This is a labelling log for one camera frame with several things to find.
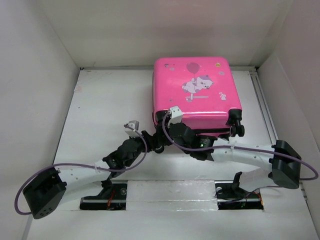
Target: white tabletop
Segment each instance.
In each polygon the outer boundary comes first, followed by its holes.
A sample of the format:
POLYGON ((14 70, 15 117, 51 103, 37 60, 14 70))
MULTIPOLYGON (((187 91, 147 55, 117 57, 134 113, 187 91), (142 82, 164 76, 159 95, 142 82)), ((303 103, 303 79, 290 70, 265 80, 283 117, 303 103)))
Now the white tabletop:
MULTIPOLYGON (((234 71, 233 77, 245 136, 231 141, 271 144, 250 73, 234 71)), ((151 99, 151 69, 82 70, 54 162, 93 163, 107 156, 128 138, 123 124, 130 120, 140 122, 140 131, 153 134, 151 99)), ((217 210, 215 201, 195 209, 182 207, 186 195, 179 197, 178 190, 163 199, 166 190, 181 189, 183 180, 192 183, 184 188, 187 196, 197 200, 195 188, 211 188, 208 184, 213 186, 214 180, 232 180, 236 172, 253 169, 241 163, 198 161, 170 146, 162 154, 148 154, 139 167, 116 178, 132 180, 128 184, 135 196, 158 188, 152 196, 156 207, 135 202, 128 203, 126 211, 81 211, 77 200, 33 220, 28 239, 318 239, 299 189, 261 190, 264 210, 217 210), (137 180, 144 187, 137 187, 137 180), (178 202, 172 205, 171 198, 178 202)))

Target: luggage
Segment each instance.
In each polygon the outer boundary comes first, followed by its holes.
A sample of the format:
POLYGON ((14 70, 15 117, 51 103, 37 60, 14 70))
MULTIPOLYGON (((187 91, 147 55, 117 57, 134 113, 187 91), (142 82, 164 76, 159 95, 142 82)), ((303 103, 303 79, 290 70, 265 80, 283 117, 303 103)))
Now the luggage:
POLYGON ((197 134, 245 134, 242 107, 228 61, 223 57, 166 57, 153 72, 153 121, 178 106, 182 122, 197 134))

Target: small white sticker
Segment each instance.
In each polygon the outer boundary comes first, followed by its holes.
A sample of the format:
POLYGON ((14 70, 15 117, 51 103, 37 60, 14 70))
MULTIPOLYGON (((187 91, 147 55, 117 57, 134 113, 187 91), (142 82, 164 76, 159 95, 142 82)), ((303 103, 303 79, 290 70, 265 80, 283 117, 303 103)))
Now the small white sticker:
POLYGON ((227 95, 226 94, 224 94, 223 92, 219 92, 219 94, 220 94, 220 98, 221 98, 221 100, 227 100, 227 95))

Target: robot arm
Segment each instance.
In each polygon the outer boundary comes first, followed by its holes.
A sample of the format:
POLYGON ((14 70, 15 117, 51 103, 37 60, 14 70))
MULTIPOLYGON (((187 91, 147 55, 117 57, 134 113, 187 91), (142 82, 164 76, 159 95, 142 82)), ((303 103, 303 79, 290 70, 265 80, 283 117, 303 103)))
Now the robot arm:
MULTIPOLYGON (((137 137, 136 130, 139 123, 129 122, 127 126, 133 131, 126 132, 130 138, 125 140, 116 151, 96 162, 92 168, 60 169, 52 166, 37 175, 23 189, 33 217, 41 219, 53 212, 59 204, 85 196, 108 199, 113 189, 112 178, 122 174, 141 153, 146 154, 150 151, 162 153, 164 146, 171 144, 184 147, 184 153, 197 160, 232 161, 258 167, 251 172, 238 172, 234 177, 234 185, 248 192, 274 183, 290 189, 299 187, 300 163, 279 158, 270 153, 238 149, 252 148, 252 146, 231 143, 213 136, 197 135, 191 128, 181 123, 182 113, 179 108, 171 109, 171 112, 171 118, 162 120, 166 127, 163 128, 161 123, 158 124, 154 135, 142 131, 142 135, 137 137)), ((285 141, 277 141, 276 145, 254 146, 254 148, 281 152, 301 159, 285 141)))

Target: wall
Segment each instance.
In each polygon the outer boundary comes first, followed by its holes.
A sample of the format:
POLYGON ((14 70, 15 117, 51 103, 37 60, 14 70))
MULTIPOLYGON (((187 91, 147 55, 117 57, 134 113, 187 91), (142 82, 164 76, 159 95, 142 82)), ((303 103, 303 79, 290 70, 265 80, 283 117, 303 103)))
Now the wall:
MULTIPOLYGON (((280 139, 320 171, 320 1, 295 0, 276 48, 259 68, 280 139)), ((310 176, 302 169, 303 176, 310 176)), ((320 233, 320 180, 304 182, 312 219, 320 233)))
POLYGON ((37 0, 78 67, 223 56, 260 66, 293 0, 37 0))
POLYGON ((14 240, 15 194, 53 161, 79 70, 34 1, 0 1, 0 29, 0 238, 14 240))

